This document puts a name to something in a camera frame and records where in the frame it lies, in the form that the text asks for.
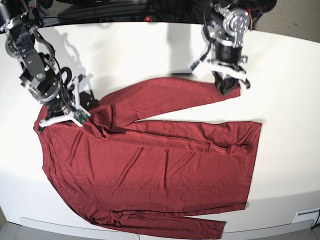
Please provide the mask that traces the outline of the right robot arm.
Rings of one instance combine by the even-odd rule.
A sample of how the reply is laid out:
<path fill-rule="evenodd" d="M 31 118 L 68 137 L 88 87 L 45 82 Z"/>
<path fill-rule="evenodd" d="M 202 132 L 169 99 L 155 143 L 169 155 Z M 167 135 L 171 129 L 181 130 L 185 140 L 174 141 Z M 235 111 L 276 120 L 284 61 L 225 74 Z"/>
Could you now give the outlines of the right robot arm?
<path fill-rule="evenodd" d="M 5 50 L 19 61 L 20 84 L 45 109 L 36 131 L 58 123 L 73 122 L 77 127 L 96 129 L 91 114 L 81 104 L 80 83 L 85 75 L 72 76 L 69 67 L 60 67 L 54 47 L 28 18 L 23 0 L 0 2 L 0 29 L 5 32 Z"/>

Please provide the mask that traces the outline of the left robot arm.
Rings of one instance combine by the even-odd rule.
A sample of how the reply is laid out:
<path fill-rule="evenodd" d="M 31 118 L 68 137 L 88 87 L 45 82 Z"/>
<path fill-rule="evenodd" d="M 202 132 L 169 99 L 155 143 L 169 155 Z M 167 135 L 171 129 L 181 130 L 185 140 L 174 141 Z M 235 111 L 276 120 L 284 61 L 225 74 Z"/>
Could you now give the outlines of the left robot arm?
<path fill-rule="evenodd" d="M 208 44 L 190 69 L 205 65 L 215 78 L 214 85 L 221 95 L 227 95 L 238 83 L 246 89 L 251 84 L 242 68 L 248 57 L 242 54 L 244 35 L 252 31 L 255 21 L 270 12 L 275 0 L 209 0 L 204 13 L 202 32 Z"/>

